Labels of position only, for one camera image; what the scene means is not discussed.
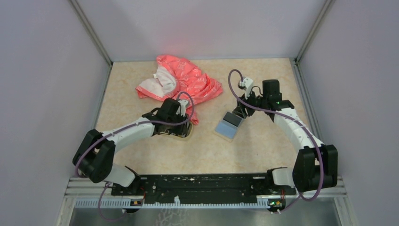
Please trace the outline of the gold card tin box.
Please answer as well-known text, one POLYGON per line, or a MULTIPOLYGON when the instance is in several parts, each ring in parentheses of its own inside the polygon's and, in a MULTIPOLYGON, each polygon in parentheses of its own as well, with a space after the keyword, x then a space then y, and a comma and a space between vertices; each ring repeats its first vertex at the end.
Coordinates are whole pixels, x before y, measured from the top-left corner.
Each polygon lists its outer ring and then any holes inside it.
POLYGON ((161 125, 160 130, 156 134, 185 141, 189 139, 192 129, 193 124, 191 122, 178 126, 161 125))

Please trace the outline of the beige blue card holder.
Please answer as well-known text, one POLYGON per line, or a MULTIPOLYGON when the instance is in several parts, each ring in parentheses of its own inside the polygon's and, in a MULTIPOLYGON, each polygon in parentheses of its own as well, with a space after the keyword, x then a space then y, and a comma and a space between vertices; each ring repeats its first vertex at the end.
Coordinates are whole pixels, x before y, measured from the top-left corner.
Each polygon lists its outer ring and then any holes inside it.
POLYGON ((238 131, 239 127, 235 127, 235 126, 227 123, 223 119, 221 119, 219 121, 218 125, 216 126, 216 128, 214 130, 214 133, 216 135, 220 136, 221 138, 223 138, 223 139, 225 139, 225 140, 227 140, 229 142, 232 142, 234 137, 237 134, 237 131, 238 131))

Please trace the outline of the thin credit card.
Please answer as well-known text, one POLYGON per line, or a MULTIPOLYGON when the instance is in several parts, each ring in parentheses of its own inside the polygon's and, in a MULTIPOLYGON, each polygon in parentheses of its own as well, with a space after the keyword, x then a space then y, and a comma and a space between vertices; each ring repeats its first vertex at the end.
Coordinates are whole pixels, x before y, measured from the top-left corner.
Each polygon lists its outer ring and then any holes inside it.
POLYGON ((239 127, 244 119, 231 112, 226 112, 225 116, 223 117, 223 120, 235 127, 239 127))

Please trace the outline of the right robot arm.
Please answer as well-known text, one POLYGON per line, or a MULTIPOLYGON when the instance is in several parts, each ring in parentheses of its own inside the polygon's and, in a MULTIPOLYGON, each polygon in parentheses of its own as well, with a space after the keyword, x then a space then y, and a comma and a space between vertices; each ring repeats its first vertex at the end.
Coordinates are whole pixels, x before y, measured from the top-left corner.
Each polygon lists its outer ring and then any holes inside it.
POLYGON ((283 186, 295 187, 299 192, 335 187, 338 182, 338 151, 334 145, 326 145, 315 137, 297 114, 294 105, 282 98, 278 80, 264 80, 263 93, 259 96, 252 91, 254 81, 250 78, 239 80, 238 87, 245 91, 237 101, 235 109, 244 118, 255 111, 266 109, 266 114, 286 134, 297 151, 292 168, 282 167, 268 171, 271 175, 265 181, 265 189, 277 194, 283 186))

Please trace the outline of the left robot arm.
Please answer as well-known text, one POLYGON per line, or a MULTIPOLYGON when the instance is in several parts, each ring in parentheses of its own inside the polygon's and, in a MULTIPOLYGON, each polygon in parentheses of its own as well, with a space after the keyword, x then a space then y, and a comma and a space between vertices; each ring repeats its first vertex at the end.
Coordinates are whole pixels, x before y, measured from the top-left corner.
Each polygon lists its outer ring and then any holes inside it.
POLYGON ((188 137, 192 114, 187 113, 187 108, 191 104, 187 99, 167 98, 161 107, 143 114, 133 123, 104 132, 90 130, 72 160, 75 171, 93 183, 111 182, 122 186, 130 195, 137 194, 141 189, 139 175, 127 166, 114 163, 115 154, 136 141, 156 135, 188 137))

